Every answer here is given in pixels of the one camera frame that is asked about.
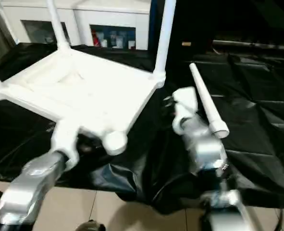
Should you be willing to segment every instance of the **black plastic sheet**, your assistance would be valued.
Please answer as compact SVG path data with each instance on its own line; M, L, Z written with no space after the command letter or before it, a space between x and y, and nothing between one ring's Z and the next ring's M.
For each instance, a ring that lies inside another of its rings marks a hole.
M153 56L146 51L75 49L153 70ZM0 79L54 50L49 45L19 44L1 60ZM77 145L81 161L58 185L116 192L125 200L151 205L165 214L192 206L205 182L190 174L192 160L171 128L173 110L165 107L164 100L177 88L194 85L188 66L191 61L197 63L230 129L223 143L245 204L284 206L284 62L236 56L200 55L168 63L165 87L154 93L129 132L126 151L108 156L100 141L81 135ZM198 113L205 118L200 102ZM49 150L54 125L0 101L0 180L11 181L27 161Z

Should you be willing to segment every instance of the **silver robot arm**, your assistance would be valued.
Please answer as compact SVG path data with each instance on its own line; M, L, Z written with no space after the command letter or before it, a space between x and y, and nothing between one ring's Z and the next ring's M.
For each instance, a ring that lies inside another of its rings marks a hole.
M228 184L228 161L224 146L196 114L194 88L179 89L173 97L176 102L173 129L182 135L194 163L192 174L204 182L204 193L195 203L207 211L201 230L254 231L239 191Z
M0 200L0 230L32 230L47 192L79 161L79 129L73 119L60 121L51 138L51 149L28 162L10 183Z

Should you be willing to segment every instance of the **tile floor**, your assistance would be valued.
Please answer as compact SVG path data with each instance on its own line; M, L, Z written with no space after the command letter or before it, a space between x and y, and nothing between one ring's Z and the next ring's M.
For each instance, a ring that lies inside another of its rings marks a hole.
M0 182L4 191L8 183ZM272 231L277 222L275 209L249 207L257 217L258 231ZM108 231L198 231L197 209L186 209L168 216L139 203L126 203L111 192L54 187L47 195L35 231L74 231L90 218Z

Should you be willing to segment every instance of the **white tube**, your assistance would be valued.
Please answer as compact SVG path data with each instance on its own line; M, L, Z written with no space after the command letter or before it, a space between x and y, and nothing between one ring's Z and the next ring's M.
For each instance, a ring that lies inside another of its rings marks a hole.
M214 135L220 139L225 138L229 134L229 129L226 123L221 119L217 108L208 92L208 89L196 67L195 63L190 64L190 69L195 81L196 88L198 89L199 96L203 103L207 118L209 121L209 128Z
M165 0L164 5L156 66L153 72L154 77L159 81L160 88L163 87L166 78L165 65L170 45L176 2L176 0Z
M0 15L1 15L1 17L2 17L2 19L4 21L4 23L5 23L8 31L9 31L9 33L10 33L10 35L12 36L12 39L14 40L15 44L18 44L20 41L19 41L18 37L15 35L15 33L12 30L12 26L9 23L8 18L6 16L5 12L4 12L4 8L3 8L3 5L2 5L1 1L0 1Z
M54 4L54 0L47 0L47 5L48 5L48 9L51 15L52 26L53 26L54 34L57 40L58 49L70 48L66 40L62 25L61 25L59 15L57 14L57 8Z

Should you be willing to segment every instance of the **cabinet glass door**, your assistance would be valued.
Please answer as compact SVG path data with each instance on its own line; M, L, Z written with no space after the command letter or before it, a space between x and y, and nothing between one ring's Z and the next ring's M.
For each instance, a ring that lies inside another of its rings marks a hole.
M136 29L134 27L90 25L90 31L96 47L136 48Z
M53 27L51 22L21 20L25 30L33 43L56 43ZM70 43L67 28L62 22L63 31L67 41Z

